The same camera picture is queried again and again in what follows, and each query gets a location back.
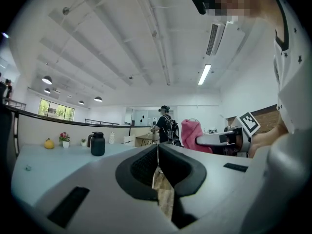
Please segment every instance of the backpack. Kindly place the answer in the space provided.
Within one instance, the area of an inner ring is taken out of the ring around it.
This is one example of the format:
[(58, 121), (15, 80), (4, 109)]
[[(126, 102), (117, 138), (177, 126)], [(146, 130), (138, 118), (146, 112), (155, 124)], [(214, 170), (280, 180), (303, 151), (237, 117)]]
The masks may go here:
[(165, 117), (165, 121), (167, 124), (167, 130), (165, 131), (164, 128), (163, 131), (166, 133), (168, 138), (168, 143), (173, 144), (175, 146), (182, 146), (181, 142), (179, 140), (179, 126), (176, 123), (175, 120), (172, 120), (172, 118), (168, 115), (163, 115)]

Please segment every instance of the potted plant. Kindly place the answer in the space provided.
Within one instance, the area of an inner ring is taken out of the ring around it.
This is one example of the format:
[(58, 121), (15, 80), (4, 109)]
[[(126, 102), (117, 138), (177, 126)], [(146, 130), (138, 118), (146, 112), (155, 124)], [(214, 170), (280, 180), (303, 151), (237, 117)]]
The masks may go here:
[(63, 132), (59, 135), (59, 141), (63, 142), (63, 147), (68, 148), (69, 147), (69, 142), (70, 142), (70, 137), (66, 132)]
[(85, 138), (82, 138), (82, 139), (81, 139), (81, 145), (82, 145), (82, 146), (86, 146), (86, 145), (87, 145), (87, 142), (86, 142), (86, 139), (85, 139)]

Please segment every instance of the white table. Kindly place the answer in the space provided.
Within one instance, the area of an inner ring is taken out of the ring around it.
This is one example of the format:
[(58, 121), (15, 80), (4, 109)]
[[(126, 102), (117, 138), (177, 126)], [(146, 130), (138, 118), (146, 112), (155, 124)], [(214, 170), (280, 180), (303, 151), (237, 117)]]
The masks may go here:
[(106, 144), (103, 156), (93, 156), (90, 148), (82, 146), (56, 146), (48, 150), (39, 145), (25, 145), (14, 167), (11, 192), (34, 206), (44, 193), (85, 164), (133, 148), (123, 144)]

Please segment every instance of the yellow pumpkin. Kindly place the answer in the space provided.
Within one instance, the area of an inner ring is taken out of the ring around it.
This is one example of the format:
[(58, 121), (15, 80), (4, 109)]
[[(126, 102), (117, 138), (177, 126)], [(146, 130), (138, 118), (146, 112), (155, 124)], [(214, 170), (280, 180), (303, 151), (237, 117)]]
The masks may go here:
[(53, 143), (53, 141), (50, 140), (50, 139), (47, 139), (47, 140), (45, 141), (45, 143), (44, 143), (44, 147), (45, 147), (46, 149), (53, 149), (53, 148), (54, 148), (54, 143)]

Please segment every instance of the pink chair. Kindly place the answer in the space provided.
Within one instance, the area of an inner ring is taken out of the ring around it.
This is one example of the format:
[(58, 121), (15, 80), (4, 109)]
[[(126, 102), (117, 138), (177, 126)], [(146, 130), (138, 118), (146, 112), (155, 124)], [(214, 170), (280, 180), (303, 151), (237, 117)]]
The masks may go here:
[(182, 121), (181, 137), (184, 147), (194, 151), (212, 154), (213, 151), (210, 147), (196, 144), (196, 138), (202, 135), (203, 131), (198, 121), (191, 121), (188, 119)]

